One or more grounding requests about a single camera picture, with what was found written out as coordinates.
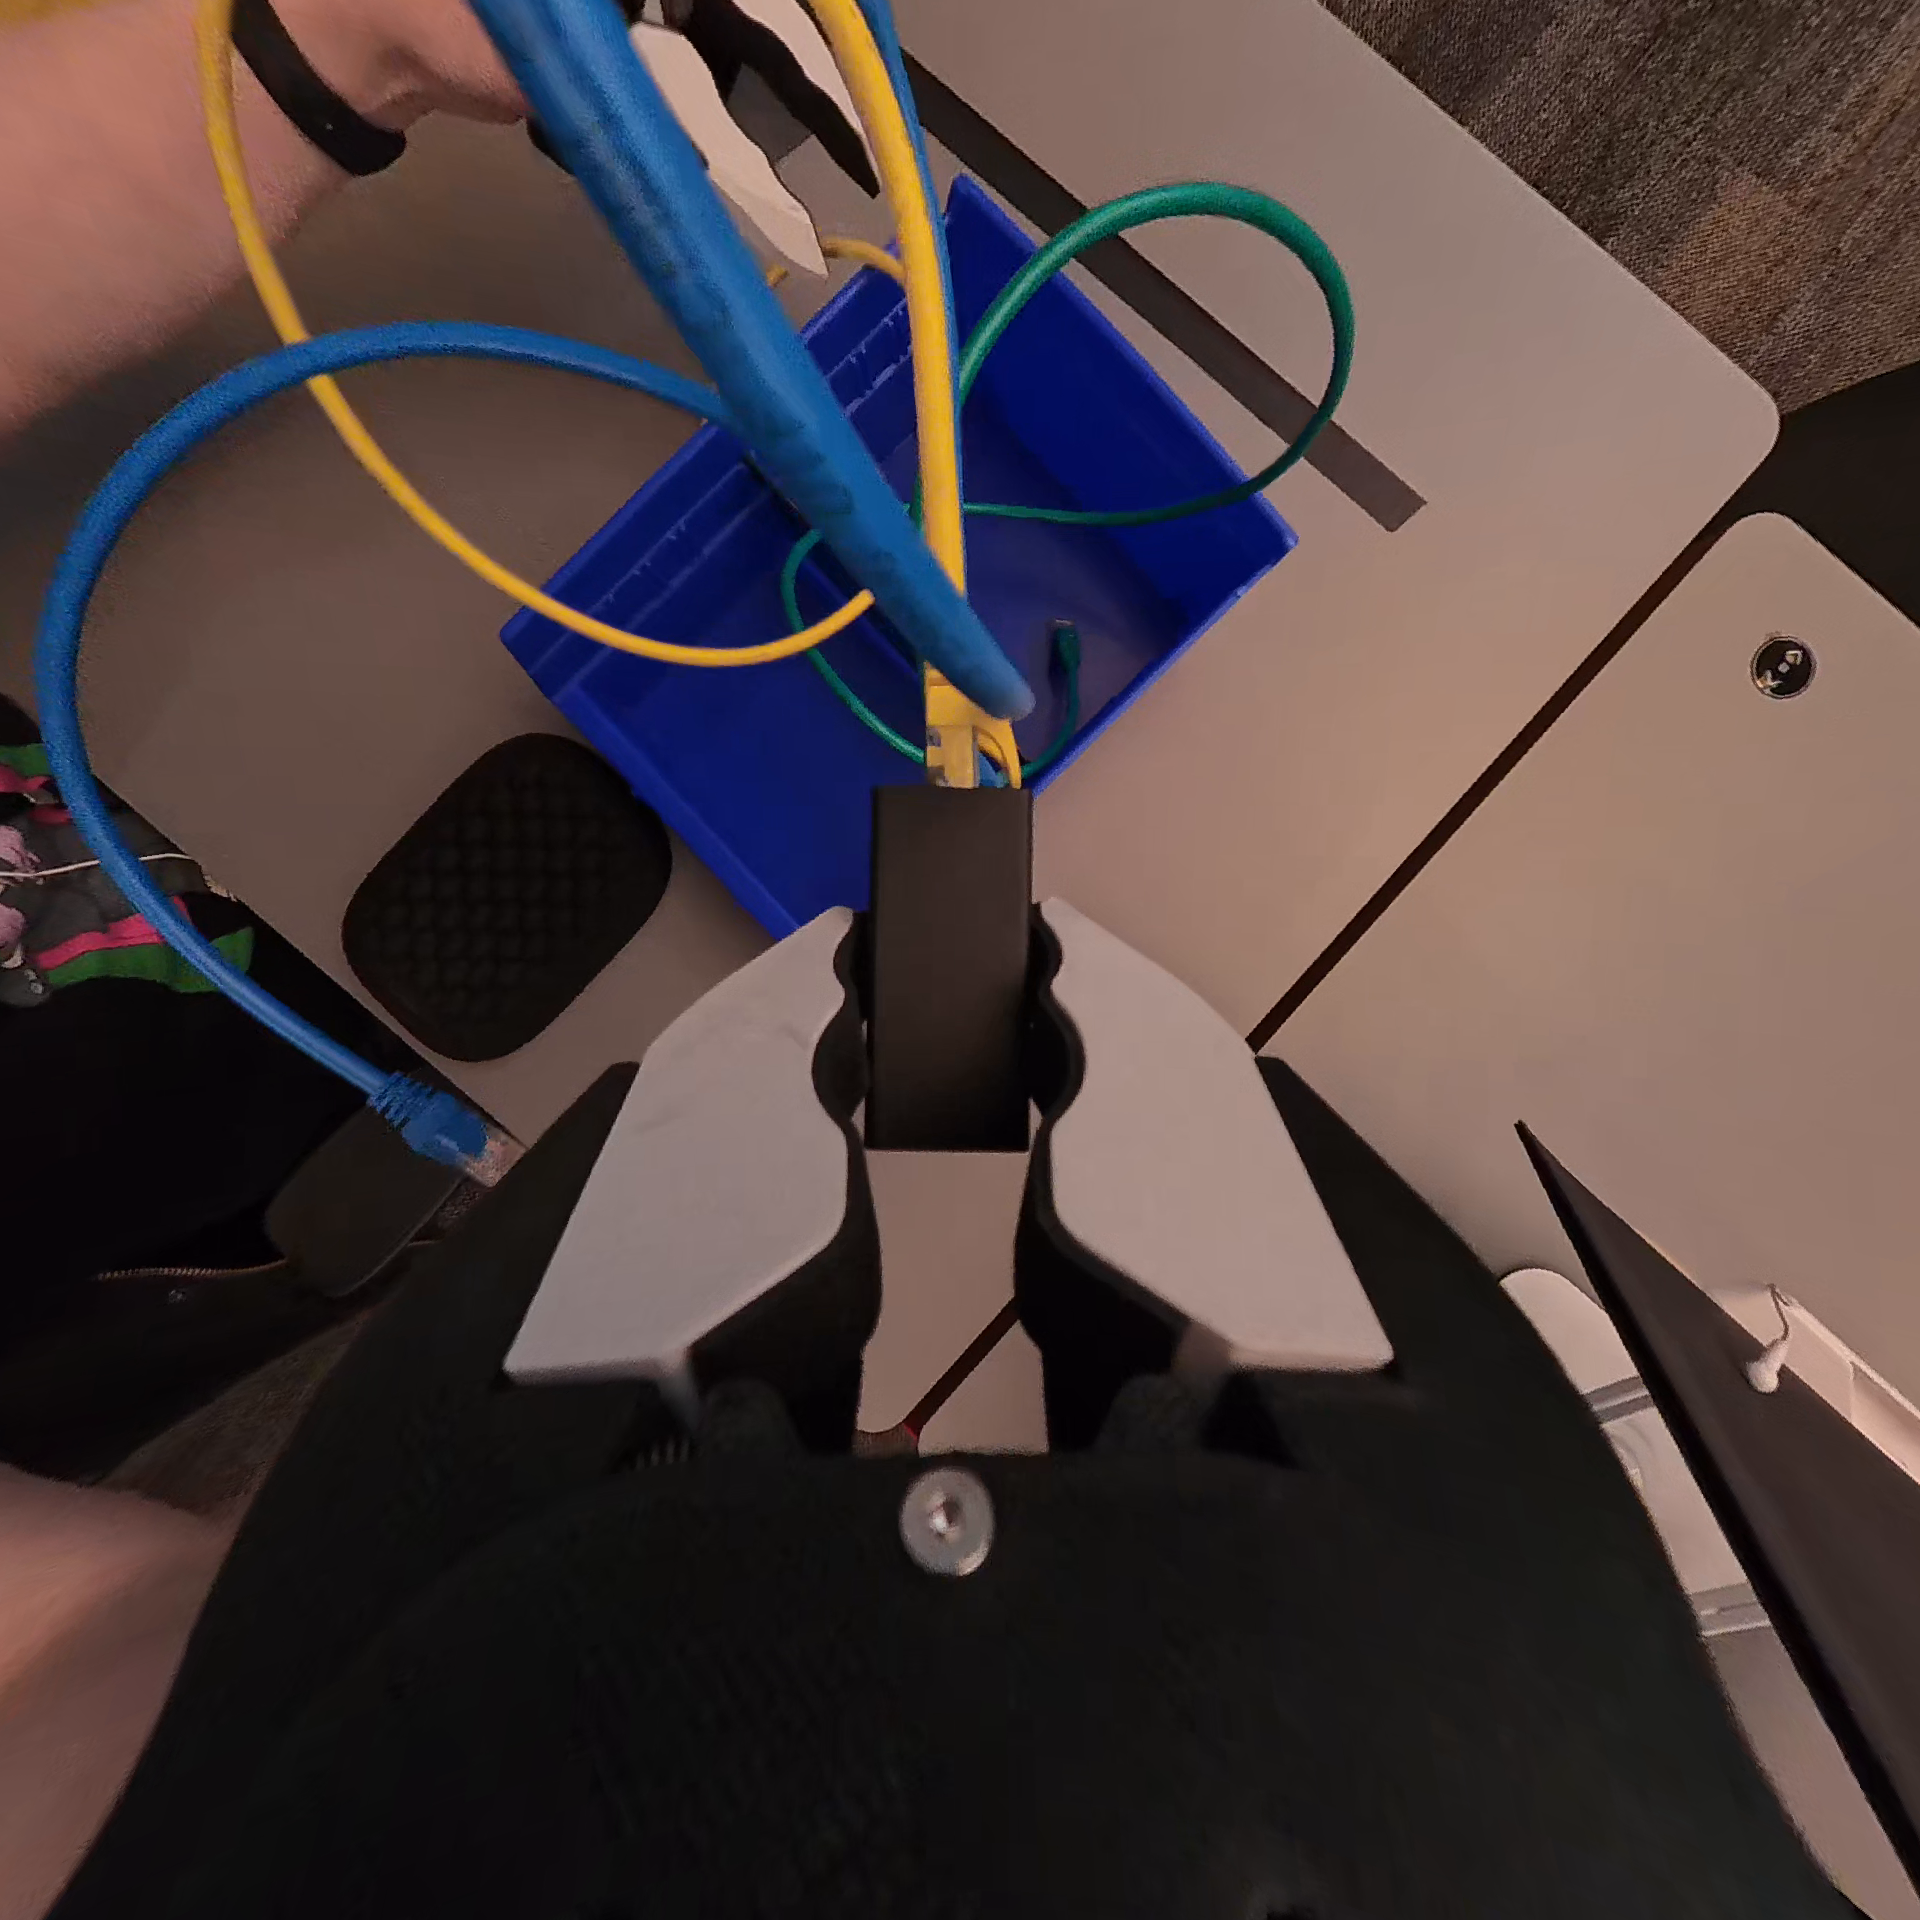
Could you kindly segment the person's left hand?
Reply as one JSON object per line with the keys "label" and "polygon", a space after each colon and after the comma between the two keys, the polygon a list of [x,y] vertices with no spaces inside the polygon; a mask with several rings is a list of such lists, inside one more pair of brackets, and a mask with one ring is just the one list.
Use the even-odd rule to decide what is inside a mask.
{"label": "person's left hand", "polygon": [[511,88],[469,0],[356,0],[341,94],[376,127],[416,127],[429,110],[478,127],[529,124],[529,94]]}

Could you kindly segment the black network switch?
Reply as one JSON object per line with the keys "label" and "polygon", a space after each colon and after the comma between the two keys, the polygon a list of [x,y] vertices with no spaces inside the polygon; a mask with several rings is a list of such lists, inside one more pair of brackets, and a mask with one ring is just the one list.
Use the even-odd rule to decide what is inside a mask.
{"label": "black network switch", "polygon": [[872,787],[866,1148],[1026,1153],[1033,793]]}

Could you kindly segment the blue plastic bin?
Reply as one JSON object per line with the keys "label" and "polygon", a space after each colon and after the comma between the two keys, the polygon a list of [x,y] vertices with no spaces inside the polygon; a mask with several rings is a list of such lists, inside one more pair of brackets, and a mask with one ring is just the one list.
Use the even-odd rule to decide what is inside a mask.
{"label": "blue plastic bin", "polygon": [[[970,595],[1033,676],[1014,725],[1044,755],[1069,725],[1053,623],[1078,635],[1078,725],[1044,763],[1053,787],[1151,679],[1294,553],[1294,524],[1244,497],[1177,524],[979,521],[979,506],[1136,514],[1230,483],[1224,439],[1169,379],[1053,279],[991,345],[970,409]],[[784,558],[804,521],[752,476],[725,423],[696,423],[549,580],[549,595],[696,648],[784,643]],[[682,671],[635,661],[539,611],[507,655],[635,781],[637,801],[789,936],[866,900],[872,787],[920,767],[866,734],[812,661]]]}

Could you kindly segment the black mesh wrist rest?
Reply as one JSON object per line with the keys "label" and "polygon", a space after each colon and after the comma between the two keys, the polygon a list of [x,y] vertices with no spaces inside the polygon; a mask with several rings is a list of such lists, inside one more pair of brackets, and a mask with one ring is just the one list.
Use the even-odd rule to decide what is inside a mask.
{"label": "black mesh wrist rest", "polygon": [[537,1044],[663,909],[668,822],[586,737],[478,755],[356,882],[341,958],[441,1058]]}

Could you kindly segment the person's bare leg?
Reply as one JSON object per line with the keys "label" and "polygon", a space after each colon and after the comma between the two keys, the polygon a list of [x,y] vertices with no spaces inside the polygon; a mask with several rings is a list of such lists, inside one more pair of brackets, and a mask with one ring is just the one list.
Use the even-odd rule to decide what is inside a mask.
{"label": "person's bare leg", "polygon": [[0,1910],[54,1908],[110,1829],[184,1635],[226,1557],[226,1524],[0,1475]]}

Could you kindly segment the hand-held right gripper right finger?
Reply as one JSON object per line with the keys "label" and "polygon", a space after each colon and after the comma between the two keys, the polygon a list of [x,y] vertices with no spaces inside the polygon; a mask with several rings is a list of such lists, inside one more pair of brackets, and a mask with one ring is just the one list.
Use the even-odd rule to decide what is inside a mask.
{"label": "hand-held right gripper right finger", "polygon": [[1193,1373],[1389,1373],[1383,1306],[1251,1044],[1184,972],[1040,900],[1040,1228]]}

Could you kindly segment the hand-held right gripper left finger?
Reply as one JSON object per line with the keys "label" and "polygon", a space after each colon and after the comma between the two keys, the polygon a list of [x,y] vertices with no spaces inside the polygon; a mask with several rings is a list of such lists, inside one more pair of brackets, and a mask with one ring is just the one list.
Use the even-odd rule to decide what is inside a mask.
{"label": "hand-held right gripper left finger", "polygon": [[507,1379],[696,1379],[696,1345],[848,1221],[848,1122],[817,1044],[848,1008],[822,909],[648,1051],[507,1353]]}

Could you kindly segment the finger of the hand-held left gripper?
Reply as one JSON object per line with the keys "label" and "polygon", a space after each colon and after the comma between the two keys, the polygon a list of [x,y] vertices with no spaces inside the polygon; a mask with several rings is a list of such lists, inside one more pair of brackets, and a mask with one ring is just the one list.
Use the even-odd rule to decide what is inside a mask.
{"label": "finger of the hand-held left gripper", "polygon": [[692,148],[705,155],[730,220],[765,248],[765,266],[822,279],[822,243],[804,197],[778,177],[758,139],[730,124],[708,64],[668,19],[635,19],[635,48],[663,88],[668,110],[682,124]]}
{"label": "finger of the hand-held left gripper", "polygon": [[705,64],[720,99],[730,104],[741,79],[752,79],[822,155],[872,197],[872,148],[855,110],[855,94],[831,64],[831,41],[804,0],[708,0],[705,7]]}

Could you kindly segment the black wristband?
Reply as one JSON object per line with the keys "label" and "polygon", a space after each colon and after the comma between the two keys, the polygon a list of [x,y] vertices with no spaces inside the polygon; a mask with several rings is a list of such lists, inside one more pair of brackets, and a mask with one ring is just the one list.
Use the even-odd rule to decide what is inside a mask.
{"label": "black wristband", "polygon": [[349,177],[376,177],[404,155],[396,127],[376,127],[356,110],[290,41],[268,0],[237,0],[226,7],[226,41],[260,88],[260,99]]}

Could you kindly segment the person's left forearm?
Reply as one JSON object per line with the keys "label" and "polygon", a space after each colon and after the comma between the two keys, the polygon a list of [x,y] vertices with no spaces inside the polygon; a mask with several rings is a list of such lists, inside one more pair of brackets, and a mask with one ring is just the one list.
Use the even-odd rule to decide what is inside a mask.
{"label": "person's left forearm", "polygon": [[197,7],[80,7],[0,56],[0,423],[167,345],[243,279]]}

